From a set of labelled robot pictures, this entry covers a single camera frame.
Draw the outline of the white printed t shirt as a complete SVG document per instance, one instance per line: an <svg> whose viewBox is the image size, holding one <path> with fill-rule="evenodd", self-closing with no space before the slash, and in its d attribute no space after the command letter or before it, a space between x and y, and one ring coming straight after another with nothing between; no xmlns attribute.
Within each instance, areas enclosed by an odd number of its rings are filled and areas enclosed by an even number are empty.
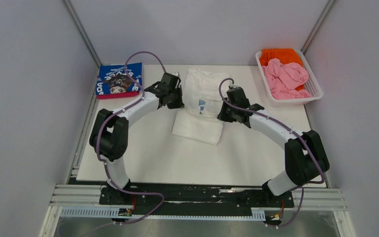
<svg viewBox="0 0 379 237"><path fill-rule="evenodd" d="M226 93L228 73L213 73L188 69L183 87L184 108L179 109L172 135L216 146L221 138L224 123L217 119L222 108L219 94Z"/></svg>

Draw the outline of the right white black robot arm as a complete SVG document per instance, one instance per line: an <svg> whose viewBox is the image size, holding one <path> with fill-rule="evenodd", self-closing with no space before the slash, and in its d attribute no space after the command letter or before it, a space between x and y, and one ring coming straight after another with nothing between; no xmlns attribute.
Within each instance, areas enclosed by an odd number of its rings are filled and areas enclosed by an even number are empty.
<svg viewBox="0 0 379 237"><path fill-rule="evenodd" d="M250 104L244 90L229 86L218 120L238 122L258 131L274 141L284 150L284 170L262 185L262 199L268 206L275 206L282 196L294 188L321 177L330 164L320 135L310 130L295 131L274 117L259 104Z"/></svg>

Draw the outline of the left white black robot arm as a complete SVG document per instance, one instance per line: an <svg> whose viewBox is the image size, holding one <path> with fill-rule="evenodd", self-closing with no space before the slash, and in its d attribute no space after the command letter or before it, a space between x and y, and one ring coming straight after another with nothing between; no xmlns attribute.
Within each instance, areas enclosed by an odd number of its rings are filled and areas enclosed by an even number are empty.
<svg viewBox="0 0 379 237"><path fill-rule="evenodd" d="M164 73L160 81L147 87L137 99L113 111L101 109L96 115L89 144L98 161L103 163L107 185L113 189L112 196L120 204L128 203L132 195L138 195L130 190L123 157L128 147L129 128L164 106L170 110L184 107L178 72Z"/></svg>

